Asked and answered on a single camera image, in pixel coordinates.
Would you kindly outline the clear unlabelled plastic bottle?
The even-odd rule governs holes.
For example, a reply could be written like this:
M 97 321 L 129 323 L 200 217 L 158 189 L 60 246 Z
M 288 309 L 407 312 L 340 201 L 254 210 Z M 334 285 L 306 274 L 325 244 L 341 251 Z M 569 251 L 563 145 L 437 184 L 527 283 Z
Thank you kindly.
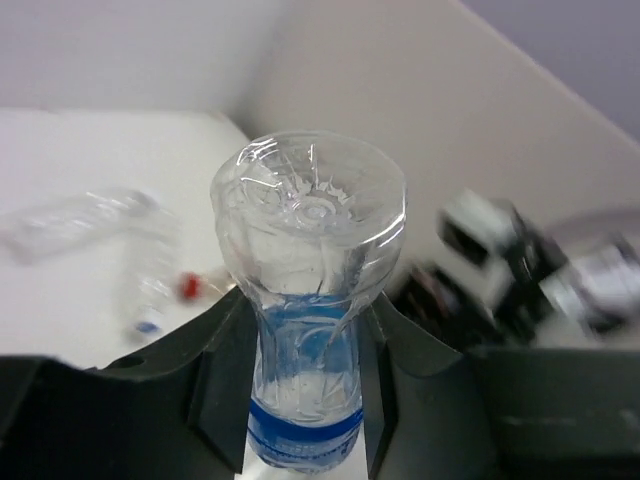
M 153 196 L 109 187 L 3 215 L 1 246 L 33 263 L 121 233 L 171 245 L 178 231 L 177 218 Z

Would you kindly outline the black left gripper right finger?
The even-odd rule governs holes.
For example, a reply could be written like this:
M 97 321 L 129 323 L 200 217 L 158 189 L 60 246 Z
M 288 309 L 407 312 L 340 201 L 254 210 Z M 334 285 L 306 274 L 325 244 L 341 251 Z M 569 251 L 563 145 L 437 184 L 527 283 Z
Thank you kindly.
M 372 479 L 635 479 L 639 355 L 458 352 L 385 297 L 357 318 Z

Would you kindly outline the red cap clear bottle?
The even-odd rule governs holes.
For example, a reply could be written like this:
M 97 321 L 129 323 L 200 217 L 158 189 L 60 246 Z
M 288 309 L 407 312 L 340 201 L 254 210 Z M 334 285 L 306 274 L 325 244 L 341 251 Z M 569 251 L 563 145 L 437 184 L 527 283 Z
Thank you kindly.
M 175 293 L 185 303 L 215 303 L 235 287 L 236 282 L 226 269 L 188 271 L 179 275 Z

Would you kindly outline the blue label bottle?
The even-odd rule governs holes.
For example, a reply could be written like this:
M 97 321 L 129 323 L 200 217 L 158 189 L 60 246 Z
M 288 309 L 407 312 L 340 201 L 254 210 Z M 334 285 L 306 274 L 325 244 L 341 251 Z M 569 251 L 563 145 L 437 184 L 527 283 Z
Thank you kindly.
M 248 443 L 272 467 L 329 471 L 361 429 L 355 319 L 399 258 L 404 174 L 364 141 L 281 132 L 226 161 L 210 197 L 225 266 L 258 327 Z

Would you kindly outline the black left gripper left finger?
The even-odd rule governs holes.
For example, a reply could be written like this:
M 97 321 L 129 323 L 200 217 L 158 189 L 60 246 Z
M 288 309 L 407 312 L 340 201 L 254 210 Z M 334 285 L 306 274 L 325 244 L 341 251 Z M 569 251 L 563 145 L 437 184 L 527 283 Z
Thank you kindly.
M 242 470 L 257 328 L 233 290 L 105 368 L 1 360 L 5 479 L 231 479 Z

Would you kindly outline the clear bottle blue cap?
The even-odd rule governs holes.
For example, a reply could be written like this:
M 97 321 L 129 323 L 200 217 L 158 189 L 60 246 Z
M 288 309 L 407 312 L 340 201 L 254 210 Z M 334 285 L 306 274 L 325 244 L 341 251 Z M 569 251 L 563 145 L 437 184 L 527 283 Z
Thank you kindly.
M 162 331 L 177 277 L 175 241 L 147 235 L 128 240 L 117 293 L 117 315 L 127 337 L 138 342 Z

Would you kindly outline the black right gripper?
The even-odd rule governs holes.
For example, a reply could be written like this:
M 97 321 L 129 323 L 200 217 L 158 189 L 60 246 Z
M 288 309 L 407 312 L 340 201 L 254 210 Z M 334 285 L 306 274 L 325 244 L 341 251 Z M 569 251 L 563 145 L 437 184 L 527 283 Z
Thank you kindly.
M 435 265 L 415 265 L 399 290 L 399 312 L 447 345 L 530 344 L 542 316 L 539 283 L 550 275 L 550 262 L 520 261 L 515 271 L 516 283 L 493 312 Z

